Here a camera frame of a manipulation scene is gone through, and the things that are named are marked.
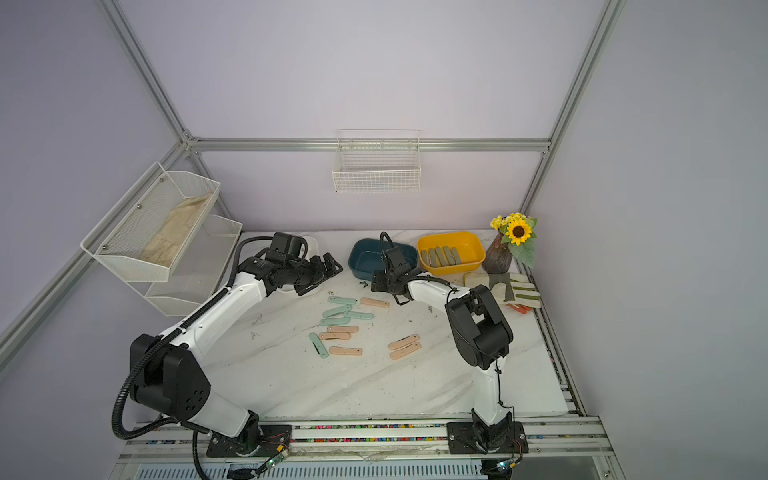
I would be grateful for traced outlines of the dark teal storage box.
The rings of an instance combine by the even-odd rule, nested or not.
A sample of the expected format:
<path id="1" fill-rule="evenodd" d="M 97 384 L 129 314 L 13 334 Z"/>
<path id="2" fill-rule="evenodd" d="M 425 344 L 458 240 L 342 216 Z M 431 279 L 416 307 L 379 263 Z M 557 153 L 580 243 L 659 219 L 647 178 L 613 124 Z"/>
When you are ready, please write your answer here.
<path id="1" fill-rule="evenodd" d="M 394 245 L 402 250 L 411 268 L 419 266 L 418 252 L 415 247 L 398 242 Z M 378 238 L 358 240 L 349 255 L 348 266 L 355 278 L 370 282 L 375 271 L 383 271 L 385 268 L 381 240 Z"/>

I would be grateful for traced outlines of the pink knife top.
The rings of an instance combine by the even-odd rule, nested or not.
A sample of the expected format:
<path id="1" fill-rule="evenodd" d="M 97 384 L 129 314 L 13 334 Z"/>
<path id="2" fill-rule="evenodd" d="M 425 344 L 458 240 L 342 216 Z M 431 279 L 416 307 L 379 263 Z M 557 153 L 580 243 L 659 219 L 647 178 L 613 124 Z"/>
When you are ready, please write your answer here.
<path id="1" fill-rule="evenodd" d="M 390 306 L 388 301 L 377 300 L 377 299 L 368 298 L 368 297 L 362 297 L 360 299 L 360 303 L 362 305 L 375 307 L 375 308 L 388 308 Z"/>

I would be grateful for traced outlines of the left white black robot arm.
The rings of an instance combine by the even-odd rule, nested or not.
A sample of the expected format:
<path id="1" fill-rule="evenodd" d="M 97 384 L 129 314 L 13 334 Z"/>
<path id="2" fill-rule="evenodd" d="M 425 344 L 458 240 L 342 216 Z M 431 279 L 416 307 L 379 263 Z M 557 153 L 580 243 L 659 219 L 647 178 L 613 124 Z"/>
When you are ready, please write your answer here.
<path id="1" fill-rule="evenodd" d="M 258 415 L 217 393 L 202 362 L 224 333 L 275 291 L 290 285 L 302 296 L 343 270 L 329 253 L 310 256 L 301 236 L 277 232 L 260 240 L 265 248 L 248 258 L 241 254 L 251 241 L 236 245 L 226 283 L 202 306 L 162 333 L 132 342 L 129 373 L 110 417 L 117 438 L 180 424 L 218 434 L 246 452 L 258 449 L 264 436 Z"/>

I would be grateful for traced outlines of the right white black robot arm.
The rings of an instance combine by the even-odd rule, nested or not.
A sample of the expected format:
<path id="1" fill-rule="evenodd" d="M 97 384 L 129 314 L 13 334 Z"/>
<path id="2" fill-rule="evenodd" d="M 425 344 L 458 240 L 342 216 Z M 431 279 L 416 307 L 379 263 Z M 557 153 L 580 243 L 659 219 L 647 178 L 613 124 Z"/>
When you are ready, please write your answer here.
<path id="1" fill-rule="evenodd" d="M 371 290 L 392 295 L 399 305 L 421 302 L 443 308 L 456 350 L 475 369 L 471 427 L 477 448 L 495 451 L 514 435 L 514 408 L 503 400 L 502 367 L 514 335 L 488 287 L 467 288 L 423 274 L 377 270 Z"/>

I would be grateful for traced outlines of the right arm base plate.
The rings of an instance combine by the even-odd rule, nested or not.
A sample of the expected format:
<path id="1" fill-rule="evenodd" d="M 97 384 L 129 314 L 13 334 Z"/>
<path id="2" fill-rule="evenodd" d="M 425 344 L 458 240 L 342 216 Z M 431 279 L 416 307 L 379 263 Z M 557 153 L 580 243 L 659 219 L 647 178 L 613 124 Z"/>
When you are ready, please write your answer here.
<path id="1" fill-rule="evenodd" d="M 477 422 L 449 422 L 446 426 L 451 454 L 527 454 L 527 434 L 521 422 L 511 420 L 487 426 Z"/>

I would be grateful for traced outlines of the yellow storage box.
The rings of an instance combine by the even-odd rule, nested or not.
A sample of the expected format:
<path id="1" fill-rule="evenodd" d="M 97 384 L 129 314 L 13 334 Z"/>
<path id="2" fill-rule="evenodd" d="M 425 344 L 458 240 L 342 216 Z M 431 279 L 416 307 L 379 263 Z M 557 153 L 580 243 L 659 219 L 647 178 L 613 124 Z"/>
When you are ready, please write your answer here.
<path id="1" fill-rule="evenodd" d="M 479 237 L 469 231 L 423 236 L 417 250 L 422 266 L 435 276 L 474 271 L 486 258 Z"/>

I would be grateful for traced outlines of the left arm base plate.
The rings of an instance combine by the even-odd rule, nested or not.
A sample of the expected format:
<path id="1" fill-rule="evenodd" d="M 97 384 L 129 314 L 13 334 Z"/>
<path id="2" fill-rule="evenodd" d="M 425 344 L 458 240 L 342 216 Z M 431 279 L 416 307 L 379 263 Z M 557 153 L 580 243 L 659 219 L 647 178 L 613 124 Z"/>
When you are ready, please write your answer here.
<path id="1" fill-rule="evenodd" d="M 293 427 L 289 424 L 260 424 L 259 433 L 250 438 L 247 432 L 238 437 L 213 433 L 206 456 L 208 458 L 268 458 L 278 453 L 278 448 L 288 447 Z"/>

